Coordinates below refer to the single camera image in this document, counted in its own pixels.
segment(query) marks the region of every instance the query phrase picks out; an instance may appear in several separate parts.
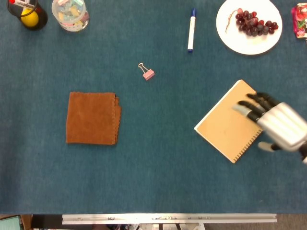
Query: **black cup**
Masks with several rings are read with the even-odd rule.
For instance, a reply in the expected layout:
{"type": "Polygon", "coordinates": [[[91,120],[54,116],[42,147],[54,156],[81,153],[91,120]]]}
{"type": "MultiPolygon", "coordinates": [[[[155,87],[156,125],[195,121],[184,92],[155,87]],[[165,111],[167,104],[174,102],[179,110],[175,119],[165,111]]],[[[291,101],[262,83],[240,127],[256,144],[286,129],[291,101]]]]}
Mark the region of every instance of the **black cup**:
{"type": "Polygon", "coordinates": [[[16,16],[20,21],[21,21],[22,17],[28,16],[32,12],[35,11],[37,13],[37,15],[38,15],[38,23],[35,26],[27,26],[27,25],[23,24],[22,21],[21,22],[25,26],[25,28],[27,28],[29,30],[40,30],[40,29],[42,29],[47,24],[48,15],[47,15],[46,11],[39,5],[37,0],[30,0],[29,3],[31,5],[34,5],[34,8],[29,13],[24,14],[24,15],[21,15],[22,11],[23,11],[23,8],[20,7],[20,6],[11,4],[9,2],[9,0],[7,1],[7,8],[8,8],[8,11],[12,15],[16,16]]]}

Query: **bunch of grapes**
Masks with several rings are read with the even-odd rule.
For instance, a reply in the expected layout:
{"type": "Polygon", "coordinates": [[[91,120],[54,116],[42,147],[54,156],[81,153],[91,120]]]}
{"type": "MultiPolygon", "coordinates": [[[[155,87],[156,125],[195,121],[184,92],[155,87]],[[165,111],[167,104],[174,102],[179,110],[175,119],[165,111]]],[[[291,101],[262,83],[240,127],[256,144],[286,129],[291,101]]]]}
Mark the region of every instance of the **bunch of grapes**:
{"type": "Polygon", "coordinates": [[[244,11],[239,8],[236,15],[236,24],[239,26],[239,31],[244,31],[248,36],[273,34],[278,29],[277,23],[267,21],[264,24],[263,20],[258,21],[257,13],[244,11]]]}

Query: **snack package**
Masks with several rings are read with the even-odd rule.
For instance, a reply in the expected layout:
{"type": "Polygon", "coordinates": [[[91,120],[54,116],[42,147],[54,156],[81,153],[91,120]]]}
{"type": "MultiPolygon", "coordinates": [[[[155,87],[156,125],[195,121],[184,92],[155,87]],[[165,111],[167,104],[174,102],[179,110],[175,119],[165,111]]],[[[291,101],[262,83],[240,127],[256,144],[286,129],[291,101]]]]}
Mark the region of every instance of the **snack package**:
{"type": "Polygon", "coordinates": [[[307,3],[299,3],[291,10],[293,31],[297,38],[307,38],[307,3]]]}

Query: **blue marker cap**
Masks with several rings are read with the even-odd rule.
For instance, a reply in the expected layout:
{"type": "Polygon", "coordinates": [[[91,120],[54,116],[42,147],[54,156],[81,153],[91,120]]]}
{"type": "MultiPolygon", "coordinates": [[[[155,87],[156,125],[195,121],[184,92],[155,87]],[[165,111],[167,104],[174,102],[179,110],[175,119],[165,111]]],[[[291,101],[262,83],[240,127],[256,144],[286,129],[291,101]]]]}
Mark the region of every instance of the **blue marker cap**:
{"type": "Polygon", "coordinates": [[[191,17],[196,17],[196,8],[192,9],[191,17]]]}

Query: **spiral binding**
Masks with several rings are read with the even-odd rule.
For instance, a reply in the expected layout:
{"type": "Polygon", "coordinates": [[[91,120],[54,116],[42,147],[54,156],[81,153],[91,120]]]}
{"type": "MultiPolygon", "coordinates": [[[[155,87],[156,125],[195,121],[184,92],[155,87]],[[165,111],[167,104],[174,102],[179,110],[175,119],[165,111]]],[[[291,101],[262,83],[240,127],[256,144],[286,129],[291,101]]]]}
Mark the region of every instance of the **spiral binding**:
{"type": "Polygon", "coordinates": [[[234,161],[237,161],[242,154],[250,147],[250,145],[256,140],[256,138],[260,135],[262,132],[262,129],[259,129],[258,132],[252,137],[250,141],[246,144],[246,146],[243,147],[243,149],[237,154],[237,156],[234,158],[234,161]]]}

